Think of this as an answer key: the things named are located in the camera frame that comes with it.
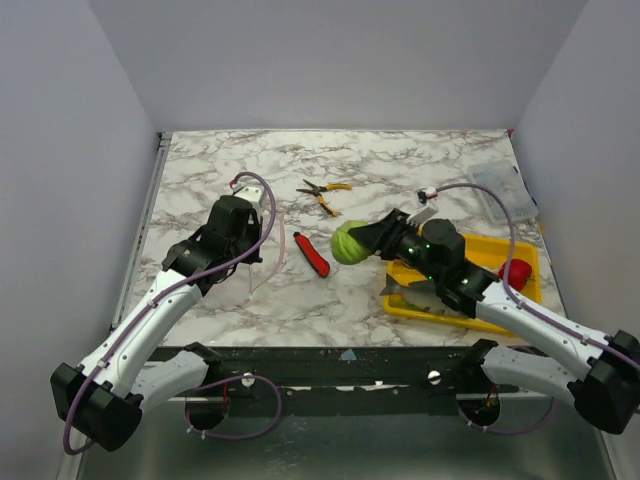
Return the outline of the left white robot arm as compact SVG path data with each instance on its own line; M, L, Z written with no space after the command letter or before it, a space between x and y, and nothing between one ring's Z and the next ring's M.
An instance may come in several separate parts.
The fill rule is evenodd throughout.
M220 197L206 224L173 245L151 287L125 320L77 366L60 364L50 383L58 416L64 422L63 446L72 447L77 430L112 452L137 429L144 413L179 393L214 393L222 380L218 362L199 343L152 368L145 364L177 321L238 263L255 263L273 222L271 194L244 187Z

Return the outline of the grey toy fish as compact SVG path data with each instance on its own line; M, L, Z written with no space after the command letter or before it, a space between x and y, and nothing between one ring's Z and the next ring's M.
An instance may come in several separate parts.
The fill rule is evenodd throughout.
M379 295L400 295L406 303L426 313L444 315L448 312L447 306L436 295L435 284L431 280L414 281L404 286L387 274L385 287Z

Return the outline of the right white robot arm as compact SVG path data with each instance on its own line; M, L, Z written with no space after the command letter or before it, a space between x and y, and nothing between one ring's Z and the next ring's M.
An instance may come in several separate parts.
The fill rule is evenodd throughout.
M621 434L639 408L639 341L606 334L555 314L510 289L505 279L472 263L453 224L432 219L417 227L393 210L349 229L368 254L400 260L432 281L453 310L502 327L540 350L519 353L489 342L460 367L460 379L480 392L491 384L541 393L573 406L592 426Z

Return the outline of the green cabbage toy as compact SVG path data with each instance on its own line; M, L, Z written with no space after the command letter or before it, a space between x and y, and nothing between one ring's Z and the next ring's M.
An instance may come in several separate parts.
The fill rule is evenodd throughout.
M369 258L370 252L350 235L352 229L367 225L363 220L349 220L336 229L331 239L331 252L338 263L356 265Z

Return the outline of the clear zip top bag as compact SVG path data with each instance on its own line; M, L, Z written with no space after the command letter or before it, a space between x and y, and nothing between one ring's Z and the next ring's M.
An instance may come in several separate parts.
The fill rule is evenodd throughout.
M255 264L247 268L248 301L263 301L281 287L280 280L286 255L286 217L286 210L279 211L276 215L274 230L262 250L265 263L262 266Z

